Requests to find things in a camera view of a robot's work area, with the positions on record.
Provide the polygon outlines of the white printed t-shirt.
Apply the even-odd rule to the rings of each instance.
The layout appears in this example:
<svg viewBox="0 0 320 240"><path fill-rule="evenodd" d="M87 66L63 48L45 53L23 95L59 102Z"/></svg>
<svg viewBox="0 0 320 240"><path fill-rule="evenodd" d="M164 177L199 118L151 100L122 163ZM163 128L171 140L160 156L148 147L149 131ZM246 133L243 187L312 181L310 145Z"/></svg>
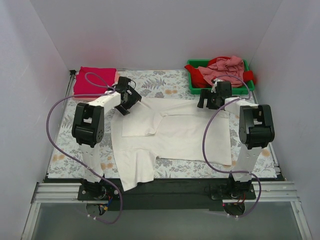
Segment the white printed t-shirt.
<svg viewBox="0 0 320 240"><path fill-rule="evenodd" d="M110 122L115 163L124 191L153 181L156 158L231 166L229 113L198 108L196 100L144 98Z"/></svg>

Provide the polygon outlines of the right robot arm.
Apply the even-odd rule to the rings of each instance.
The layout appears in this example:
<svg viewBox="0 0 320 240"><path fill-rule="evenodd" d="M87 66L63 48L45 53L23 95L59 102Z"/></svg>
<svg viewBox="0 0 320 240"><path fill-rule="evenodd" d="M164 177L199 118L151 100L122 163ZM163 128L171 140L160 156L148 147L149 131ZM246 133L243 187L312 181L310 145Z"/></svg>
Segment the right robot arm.
<svg viewBox="0 0 320 240"><path fill-rule="evenodd" d="M224 183L209 186L209 193L214 200L243 200L245 196L254 196L254 167L262 150L275 138L271 107L267 104L253 104L248 100L248 97L233 96L228 81L219 81L216 87L202 89L200 92L198 108L215 110L214 117L225 111L239 117L241 148L238 159L234 168L225 172L228 178Z"/></svg>

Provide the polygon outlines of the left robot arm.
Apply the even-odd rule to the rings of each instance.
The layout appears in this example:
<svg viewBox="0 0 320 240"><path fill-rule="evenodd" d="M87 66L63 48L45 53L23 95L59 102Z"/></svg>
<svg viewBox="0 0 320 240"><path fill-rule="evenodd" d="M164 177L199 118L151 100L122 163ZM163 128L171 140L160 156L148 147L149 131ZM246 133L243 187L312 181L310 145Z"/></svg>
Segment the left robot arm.
<svg viewBox="0 0 320 240"><path fill-rule="evenodd" d="M142 96L130 85L131 81L120 76L104 94L88 103L78 103L75 109L71 134L79 145L85 165L81 184L95 200L101 200L107 194L106 187L101 183L104 173L99 154L99 143L104 137L105 114L116 109L123 116L128 115L129 109L142 100Z"/></svg>

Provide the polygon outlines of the crumpled red t-shirt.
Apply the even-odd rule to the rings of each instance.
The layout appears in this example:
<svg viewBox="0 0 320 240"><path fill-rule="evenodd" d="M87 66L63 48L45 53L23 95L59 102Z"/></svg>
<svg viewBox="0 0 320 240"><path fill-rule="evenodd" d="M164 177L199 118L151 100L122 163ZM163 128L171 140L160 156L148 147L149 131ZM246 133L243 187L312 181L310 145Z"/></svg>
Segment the crumpled red t-shirt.
<svg viewBox="0 0 320 240"><path fill-rule="evenodd" d="M230 58L229 56L218 56L216 58L219 58L219 57L222 57L225 59ZM192 67L190 65L185 65L184 68L188 71L188 73L191 73L194 87L196 87L196 88L209 88L210 86L213 86L213 85L208 84L204 80L203 76L201 75L201 73L198 70L198 67Z"/></svg>

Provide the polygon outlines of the crumpled pink t-shirt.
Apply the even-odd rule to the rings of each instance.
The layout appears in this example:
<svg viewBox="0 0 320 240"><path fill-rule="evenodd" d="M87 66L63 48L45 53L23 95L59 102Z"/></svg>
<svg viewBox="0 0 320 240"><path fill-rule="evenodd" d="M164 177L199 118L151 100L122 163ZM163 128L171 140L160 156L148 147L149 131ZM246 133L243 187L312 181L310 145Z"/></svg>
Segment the crumpled pink t-shirt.
<svg viewBox="0 0 320 240"><path fill-rule="evenodd" d="M235 55L228 59L217 57L214 63L208 63L207 67L199 66L197 69L203 79L211 86L213 85L212 80L215 79L228 81L233 88L243 85L238 79L244 81L245 65L243 60Z"/></svg>

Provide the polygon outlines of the green plastic tray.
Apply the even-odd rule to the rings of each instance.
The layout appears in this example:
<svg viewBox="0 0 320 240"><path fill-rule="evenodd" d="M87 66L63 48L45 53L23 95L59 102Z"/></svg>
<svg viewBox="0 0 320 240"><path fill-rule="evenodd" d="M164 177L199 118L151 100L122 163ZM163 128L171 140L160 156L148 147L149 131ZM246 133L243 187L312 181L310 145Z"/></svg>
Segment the green plastic tray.
<svg viewBox="0 0 320 240"><path fill-rule="evenodd" d="M214 62L217 61L218 58L214 58L212 60L208 60L208 59L189 59L187 61L187 65L190 65L192 67L206 67L209 63L213 64ZM190 93L193 95L201 95L202 92L205 92L205 90L208 90L209 92L213 93L227 93L229 92L231 94L231 90L232 90L232 96L240 96L240 95L248 95L251 92L253 92L255 90L255 85L254 85L254 75L253 72L249 69L249 65L247 63L247 61L245 59L243 59L243 63L244 63L244 84L242 84L241 87L236 87L233 88L231 86L231 83L228 84L227 83L223 83L222 81L217 82L217 85L215 86L215 89L213 88L213 86L210 86L209 88L197 88L193 85L193 81L192 81L192 75L189 72L188 73L188 82L189 82L189 90Z"/></svg>

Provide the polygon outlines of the folded peach t-shirt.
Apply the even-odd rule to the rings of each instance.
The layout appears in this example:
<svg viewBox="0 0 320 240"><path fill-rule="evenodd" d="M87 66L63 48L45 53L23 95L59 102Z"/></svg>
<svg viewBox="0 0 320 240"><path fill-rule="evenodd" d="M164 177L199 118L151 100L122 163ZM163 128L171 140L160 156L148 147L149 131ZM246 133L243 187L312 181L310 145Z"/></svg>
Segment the folded peach t-shirt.
<svg viewBox="0 0 320 240"><path fill-rule="evenodd" d="M119 80L119 77L120 77L120 75L119 75L118 71L115 71L114 81L110 85L112 86L113 84L117 83L118 80ZM93 101L93 100L95 100L97 98L98 98L98 96L96 96L96 97L94 97L94 96L80 96L80 97L76 96L76 97L73 97L73 99L75 99L77 101L85 101L85 102L90 102L90 101Z"/></svg>

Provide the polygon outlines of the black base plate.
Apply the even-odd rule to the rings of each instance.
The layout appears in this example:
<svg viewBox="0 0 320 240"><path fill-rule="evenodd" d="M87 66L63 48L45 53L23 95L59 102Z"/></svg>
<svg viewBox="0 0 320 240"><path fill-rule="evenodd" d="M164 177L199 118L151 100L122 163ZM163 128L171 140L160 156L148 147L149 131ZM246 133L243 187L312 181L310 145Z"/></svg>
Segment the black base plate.
<svg viewBox="0 0 320 240"><path fill-rule="evenodd" d="M223 201L244 203L255 200L253 186L246 190L236 188L228 178L157 178L140 183L137 187L117 193L116 189L102 183L101 194L93 197L80 185L77 200L99 204L112 200L109 211L123 210L191 210L223 211Z"/></svg>

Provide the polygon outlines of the aluminium frame rail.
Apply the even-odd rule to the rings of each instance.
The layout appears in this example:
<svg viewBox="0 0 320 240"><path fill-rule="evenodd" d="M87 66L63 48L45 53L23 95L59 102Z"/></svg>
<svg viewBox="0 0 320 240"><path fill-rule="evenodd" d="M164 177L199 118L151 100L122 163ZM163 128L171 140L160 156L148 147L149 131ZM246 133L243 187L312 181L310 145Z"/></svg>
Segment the aluminium frame rail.
<svg viewBox="0 0 320 240"><path fill-rule="evenodd" d="M79 183L39 183L32 203L75 203L78 202ZM292 181L261 182L260 202L299 202L295 184Z"/></svg>

